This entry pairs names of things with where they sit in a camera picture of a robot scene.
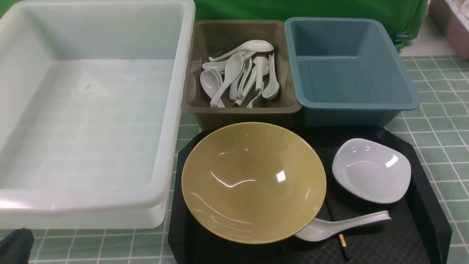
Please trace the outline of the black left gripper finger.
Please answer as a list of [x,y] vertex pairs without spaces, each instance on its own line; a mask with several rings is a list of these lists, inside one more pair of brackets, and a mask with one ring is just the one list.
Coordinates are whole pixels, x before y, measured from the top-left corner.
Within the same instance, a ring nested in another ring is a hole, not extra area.
[[0,263],[28,264],[34,240],[30,229],[21,228],[10,232],[0,242]]

